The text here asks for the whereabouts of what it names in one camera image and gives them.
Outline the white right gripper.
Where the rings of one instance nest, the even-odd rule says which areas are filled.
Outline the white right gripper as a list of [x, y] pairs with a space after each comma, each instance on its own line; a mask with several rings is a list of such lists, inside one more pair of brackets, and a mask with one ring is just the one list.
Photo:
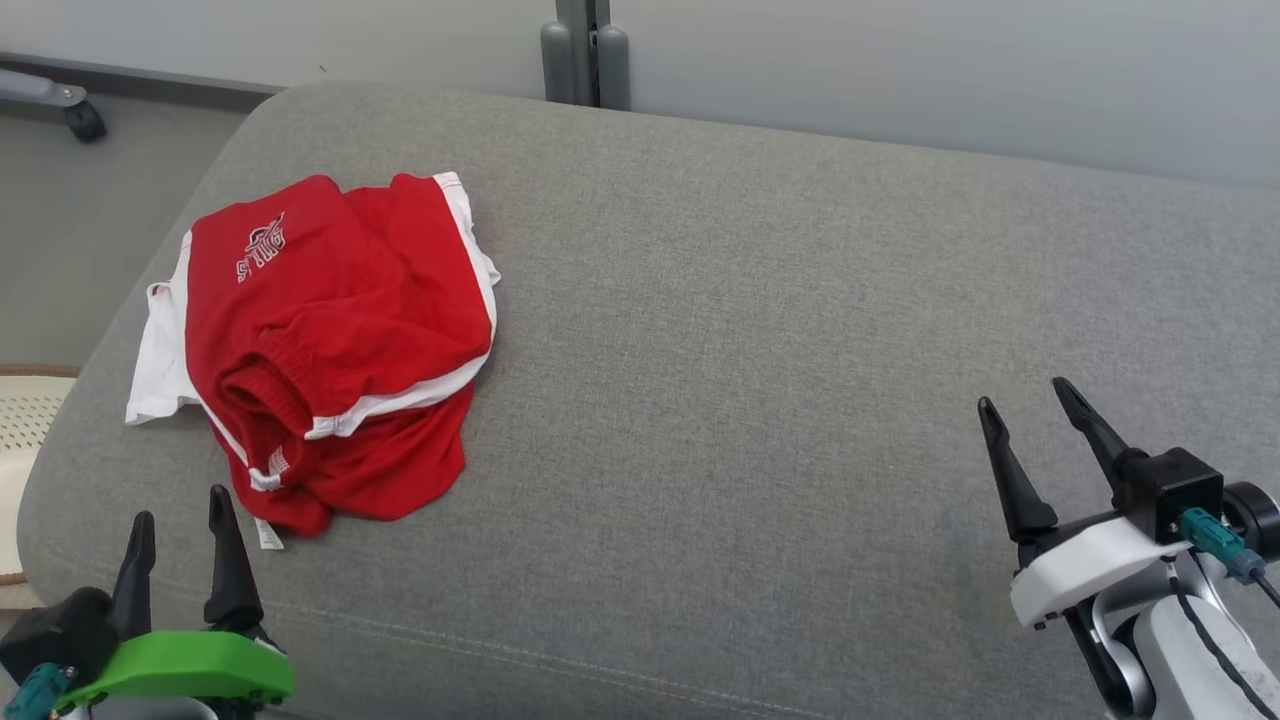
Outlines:
[[[1068, 378], [1055, 377], [1052, 387], [1071, 427], [1085, 437], [1111, 489], [1112, 507], [1129, 509], [1126, 466], [1149, 455], [1124, 441]], [[1190, 550], [1187, 541], [1157, 544], [1126, 519], [1111, 519], [1050, 550], [1033, 543], [1056, 529], [1059, 516], [1030, 483], [989, 397], [978, 400], [978, 418], [1007, 537], [1016, 547], [1010, 603], [1020, 626], [1047, 623], [1087, 600], [1110, 615], [1143, 609], [1169, 594], [1166, 564]]]

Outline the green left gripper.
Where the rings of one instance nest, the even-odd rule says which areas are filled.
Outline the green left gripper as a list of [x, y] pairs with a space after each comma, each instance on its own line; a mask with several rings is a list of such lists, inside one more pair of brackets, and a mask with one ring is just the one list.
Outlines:
[[234, 503], [224, 486], [210, 488], [207, 527], [215, 550], [204, 621], [219, 632], [151, 632], [155, 519], [150, 511], [141, 511], [134, 516], [111, 593], [111, 624], [123, 643], [93, 680], [58, 698], [54, 711], [64, 714], [113, 696], [229, 700], [251, 707], [293, 696], [294, 673], [288, 657], [264, 641], [233, 633], [260, 628], [264, 609]]

